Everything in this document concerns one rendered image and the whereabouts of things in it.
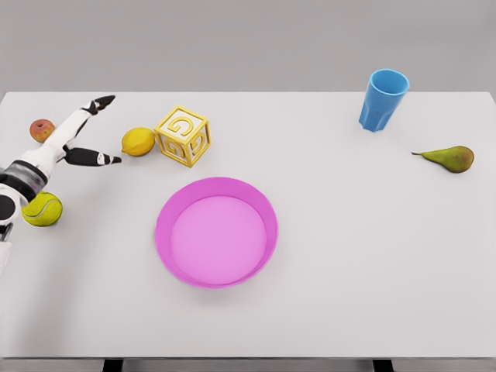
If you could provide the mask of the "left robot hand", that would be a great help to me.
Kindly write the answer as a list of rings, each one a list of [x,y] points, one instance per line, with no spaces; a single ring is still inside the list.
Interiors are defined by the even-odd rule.
[[[72,144],[87,121],[110,105],[114,99],[114,95],[96,98],[66,118],[40,147],[43,150],[40,164],[49,169],[54,168],[55,164],[61,160],[70,165],[83,167],[103,167],[121,163],[120,157],[110,156],[96,150],[73,147]]]

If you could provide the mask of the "yellow lemon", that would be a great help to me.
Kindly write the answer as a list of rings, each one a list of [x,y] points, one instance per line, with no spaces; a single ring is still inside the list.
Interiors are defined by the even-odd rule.
[[[141,157],[148,154],[155,146],[155,134],[146,127],[135,127],[124,134],[121,141],[124,154]]]

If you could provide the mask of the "pink round plate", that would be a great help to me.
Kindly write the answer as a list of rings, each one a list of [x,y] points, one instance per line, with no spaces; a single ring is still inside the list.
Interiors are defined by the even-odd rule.
[[[208,177],[168,198],[154,242],[178,280],[221,289],[256,276],[271,259],[278,233],[277,214],[265,194],[235,178]]]

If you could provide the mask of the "red apple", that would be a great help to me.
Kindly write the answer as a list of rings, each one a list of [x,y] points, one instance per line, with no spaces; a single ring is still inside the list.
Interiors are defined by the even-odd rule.
[[[29,128],[29,134],[38,143],[44,143],[56,129],[55,125],[48,119],[37,119]]]

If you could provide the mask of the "yellow-green tennis ball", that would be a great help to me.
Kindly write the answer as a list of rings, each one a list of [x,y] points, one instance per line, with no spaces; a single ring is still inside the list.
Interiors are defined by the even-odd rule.
[[[26,207],[22,217],[32,226],[47,227],[55,224],[63,213],[63,204],[54,194],[42,191]]]

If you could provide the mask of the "yellow letter block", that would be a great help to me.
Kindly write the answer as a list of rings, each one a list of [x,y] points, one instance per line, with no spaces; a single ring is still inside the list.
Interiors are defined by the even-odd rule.
[[[211,144],[209,120],[176,105],[154,128],[160,152],[193,167]]]

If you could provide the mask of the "blue plastic cup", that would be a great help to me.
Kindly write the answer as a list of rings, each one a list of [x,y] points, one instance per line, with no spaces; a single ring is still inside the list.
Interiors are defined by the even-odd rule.
[[[408,78],[400,71],[374,71],[370,75],[360,113],[362,128],[373,133],[383,130],[409,88]]]

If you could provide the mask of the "green pear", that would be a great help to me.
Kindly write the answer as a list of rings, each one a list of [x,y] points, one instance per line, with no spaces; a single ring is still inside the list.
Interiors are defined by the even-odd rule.
[[[454,174],[468,171],[475,158],[472,149],[466,146],[453,146],[421,153],[411,152],[411,155],[423,157],[425,160],[438,164]]]

